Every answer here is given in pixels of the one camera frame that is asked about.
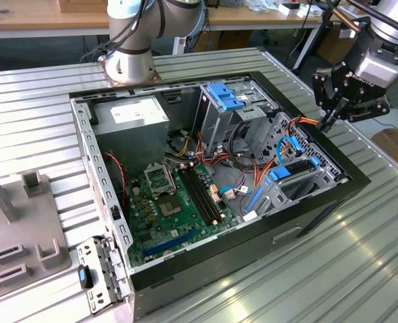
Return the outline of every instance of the blue tab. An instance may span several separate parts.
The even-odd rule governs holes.
[[[292,136],[293,144],[294,144],[294,149],[301,151],[302,153],[305,152],[305,149],[302,148],[302,146],[299,144],[299,141],[296,139],[295,136]]]
[[[224,83],[211,83],[207,85],[207,90],[212,97],[221,104],[224,111],[237,110],[245,107],[245,104],[233,95],[233,91],[226,87]]]
[[[314,165],[315,168],[319,167],[321,164],[320,159],[315,156],[312,156],[310,161]]]
[[[291,175],[291,173],[287,170],[287,168],[283,167],[279,167],[276,168],[274,170],[271,170],[269,172],[269,175],[271,176],[272,180],[274,182],[281,180],[282,178],[288,177]]]
[[[259,187],[259,189],[256,191],[255,196],[251,200],[250,204],[246,207],[246,212],[249,212],[251,208],[254,206],[254,203],[257,202],[257,199],[260,197],[261,193],[263,193],[263,189]]]

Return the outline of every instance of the motherboard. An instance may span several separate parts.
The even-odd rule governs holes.
[[[229,206],[215,197],[216,186],[203,165],[162,167],[148,168],[128,185],[132,267],[170,257],[189,244],[238,225]],[[156,195],[159,188],[165,188],[164,192]]]

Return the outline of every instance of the blue drive bracket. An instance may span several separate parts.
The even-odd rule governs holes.
[[[245,108],[245,104],[233,94],[233,91],[226,87],[224,83],[211,83],[207,85],[207,90],[210,92],[214,100],[221,104],[224,111],[231,111]]]
[[[271,176],[271,178],[274,182],[277,182],[278,180],[281,180],[282,178],[290,176],[291,173],[287,170],[286,167],[282,166],[282,167],[275,168],[274,170],[271,170],[269,172],[269,175]]]

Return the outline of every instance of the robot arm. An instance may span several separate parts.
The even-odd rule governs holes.
[[[143,83],[155,74],[151,41],[188,36],[205,18],[203,0],[109,0],[110,40],[100,49],[106,74],[117,84]]]
[[[318,128],[325,132],[336,120],[356,122],[389,113],[385,94],[398,77],[398,0],[382,0],[376,10],[348,0],[370,14],[370,22],[363,28],[350,21],[331,0],[327,2],[358,37],[342,62],[332,69],[317,70],[312,76],[315,100],[324,114]]]

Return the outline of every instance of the blue pcie slot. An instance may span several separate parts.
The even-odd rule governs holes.
[[[259,199],[261,193],[263,192],[263,189],[261,187],[259,187],[259,189],[257,190],[257,192],[255,193],[255,196],[253,197],[253,199],[251,200],[250,204],[248,204],[248,206],[246,207],[246,212],[249,212],[251,210],[251,208],[253,207],[253,205],[257,202],[257,200]]]
[[[182,244],[182,243],[188,241],[188,239],[190,239],[191,236],[196,231],[197,231],[197,229],[193,229],[189,233],[187,233],[187,234],[185,234],[185,235],[183,235],[181,237],[174,238],[174,239],[172,239],[170,241],[167,241],[167,242],[164,242],[163,244],[160,244],[159,246],[152,247],[152,248],[150,248],[148,250],[145,250],[145,251],[142,252],[142,256],[143,257],[150,256],[150,255],[156,254],[156,253],[158,253],[160,251],[167,250],[167,249],[169,249],[169,248],[171,248],[173,246],[176,246],[178,244]]]

